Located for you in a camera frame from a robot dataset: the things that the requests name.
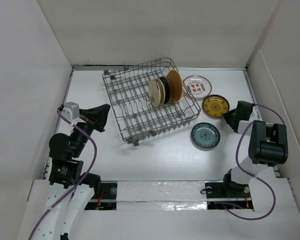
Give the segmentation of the yellow plate with brown rim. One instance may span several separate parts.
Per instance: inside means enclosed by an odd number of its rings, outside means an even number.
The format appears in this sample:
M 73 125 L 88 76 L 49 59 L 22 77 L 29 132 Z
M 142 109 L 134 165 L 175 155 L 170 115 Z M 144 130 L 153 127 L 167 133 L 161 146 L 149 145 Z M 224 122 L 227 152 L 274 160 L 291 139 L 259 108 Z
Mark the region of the yellow plate with brown rim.
M 229 112 L 230 104 L 225 97 L 211 94 L 203 100 L 202 109 L 210 117 L 222 118 Z

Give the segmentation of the cream plate with green brushstroke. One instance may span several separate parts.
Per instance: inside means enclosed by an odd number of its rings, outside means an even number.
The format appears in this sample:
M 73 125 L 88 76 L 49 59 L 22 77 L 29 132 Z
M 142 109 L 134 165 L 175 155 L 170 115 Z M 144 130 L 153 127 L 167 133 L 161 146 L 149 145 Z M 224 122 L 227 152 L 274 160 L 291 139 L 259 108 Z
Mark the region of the cream plate with green brushstroke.
M 148 96 L 154 107 L 158 107 L 161 100 L 161 92 L 158 83 L 152 79 L 148 83 Z

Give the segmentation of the orange woven bamboo plate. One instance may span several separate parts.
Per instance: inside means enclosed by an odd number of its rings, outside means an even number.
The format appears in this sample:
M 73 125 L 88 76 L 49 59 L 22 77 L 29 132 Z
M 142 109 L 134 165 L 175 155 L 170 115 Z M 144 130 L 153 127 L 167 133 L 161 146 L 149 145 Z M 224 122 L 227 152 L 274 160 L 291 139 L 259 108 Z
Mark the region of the orange woven bamboo plate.
M 178 102 L 183 96 L 182 77 L 175 69 L 170 70 L 166 77 L 170 85 L 170 99 L 172 102 Z

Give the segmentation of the glossy black plate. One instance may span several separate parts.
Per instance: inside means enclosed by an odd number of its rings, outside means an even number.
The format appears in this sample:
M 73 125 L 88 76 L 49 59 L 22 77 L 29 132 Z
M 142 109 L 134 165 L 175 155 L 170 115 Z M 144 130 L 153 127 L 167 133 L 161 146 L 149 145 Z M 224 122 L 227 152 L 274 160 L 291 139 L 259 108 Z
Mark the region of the glossy black plate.
M 159 78 L 161 80 L 161 82 L 163 83 L 164 86 L 164 91 L 165 91 L 165 98 L 164 98 L 164 104 L 167 104 L 170 100 L 170 96 L 171 96 L 171 89 L 170 89 L 170 85 L 169 82 L 167 80 L 166 77 L 162 76 Z

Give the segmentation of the cream plate with red motifs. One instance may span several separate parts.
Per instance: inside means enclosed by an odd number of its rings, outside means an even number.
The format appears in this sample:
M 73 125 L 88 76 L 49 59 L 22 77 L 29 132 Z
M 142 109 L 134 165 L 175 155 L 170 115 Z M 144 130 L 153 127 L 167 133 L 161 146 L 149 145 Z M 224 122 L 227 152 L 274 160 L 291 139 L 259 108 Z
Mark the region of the cream plate with red motifs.
M 159 91 L 160 91 L 160 101 L 159 101 L 159 106 L 162 106 L 164 104 L 165 98 L 166 98 L 166 92 L 165 92 L 165 87 L 161 79 L 156 78 L 155 81 L 157 82 L 159 86 Z

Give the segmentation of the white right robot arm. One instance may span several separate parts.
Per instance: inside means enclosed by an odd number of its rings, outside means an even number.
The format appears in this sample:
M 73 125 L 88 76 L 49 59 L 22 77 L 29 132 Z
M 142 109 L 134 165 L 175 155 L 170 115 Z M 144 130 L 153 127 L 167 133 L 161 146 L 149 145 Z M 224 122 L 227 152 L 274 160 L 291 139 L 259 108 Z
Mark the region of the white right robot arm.
M 279 123 L 250 120 L 255 104 L 239 101 L 235 109 L 225 113 L 224 119 L 231 129 L 240 134 L 235 161 L 237 166 L 223 177 L 221 191 L 227 197 L 248 189 L 251 179 L 268 167 L 283 165 L 288 159 L 287 127 L 282 117 Z M 243 138 L 250 137 L 247 157 L 239 161 Z

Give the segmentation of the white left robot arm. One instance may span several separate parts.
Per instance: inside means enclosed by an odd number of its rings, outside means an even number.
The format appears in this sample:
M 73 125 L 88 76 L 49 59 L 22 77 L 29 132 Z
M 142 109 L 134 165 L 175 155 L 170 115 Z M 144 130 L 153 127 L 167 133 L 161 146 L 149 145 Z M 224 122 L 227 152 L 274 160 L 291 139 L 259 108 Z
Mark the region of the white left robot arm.
M 72 130 L 49 140 L 48 195 L 30 240 L 70 240 L 89 200 L 102 194 L 101 177 L 90 172 L 98 153 L 91 135 L 105 131 L 110 108 L 103 104 L 81 109 L 77 103 L 66 102 L 57 109 Z

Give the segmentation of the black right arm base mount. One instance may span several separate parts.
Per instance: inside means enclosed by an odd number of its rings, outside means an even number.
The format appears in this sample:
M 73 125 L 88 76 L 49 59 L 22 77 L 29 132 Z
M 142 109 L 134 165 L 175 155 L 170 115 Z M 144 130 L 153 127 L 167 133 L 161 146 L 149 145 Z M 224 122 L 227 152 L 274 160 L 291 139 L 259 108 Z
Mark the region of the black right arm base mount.
M 206 196 L 208 210 L 254 208 L 250 193 L 224 190 L 222 182 L 205 182 L 200 193 Z

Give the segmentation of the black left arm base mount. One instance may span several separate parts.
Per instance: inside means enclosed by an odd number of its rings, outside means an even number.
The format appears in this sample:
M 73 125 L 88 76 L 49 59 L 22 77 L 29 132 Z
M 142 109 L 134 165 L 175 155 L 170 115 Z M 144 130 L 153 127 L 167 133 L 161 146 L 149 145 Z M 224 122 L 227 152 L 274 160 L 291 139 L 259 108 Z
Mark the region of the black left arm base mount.
M 85 210 L 111 211 L 117 209 L 117 181 L 102 181 L 98 194 L 87 203 Z

